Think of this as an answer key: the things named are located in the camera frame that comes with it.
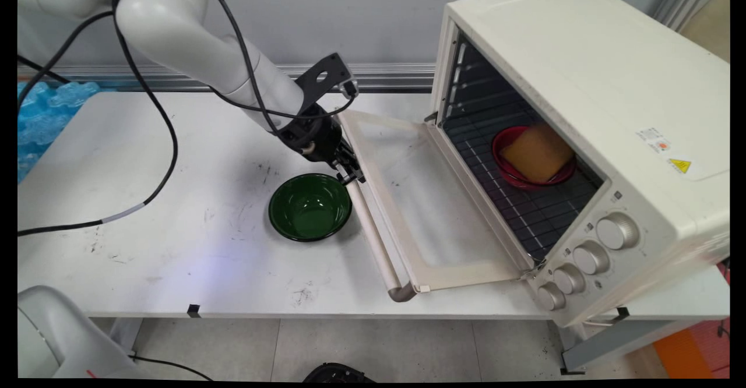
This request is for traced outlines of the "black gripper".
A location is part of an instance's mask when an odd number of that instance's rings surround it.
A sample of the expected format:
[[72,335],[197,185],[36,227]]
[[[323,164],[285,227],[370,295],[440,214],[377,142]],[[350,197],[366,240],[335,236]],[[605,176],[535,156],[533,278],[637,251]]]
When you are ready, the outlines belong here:
[[344,186],[359,181],[363,174],[353,147],[343,140],[343,129],[332,117],[292,119],[279,130],[293,149],[312,149],[303,157],[310,162],[334,163],[337,180]]

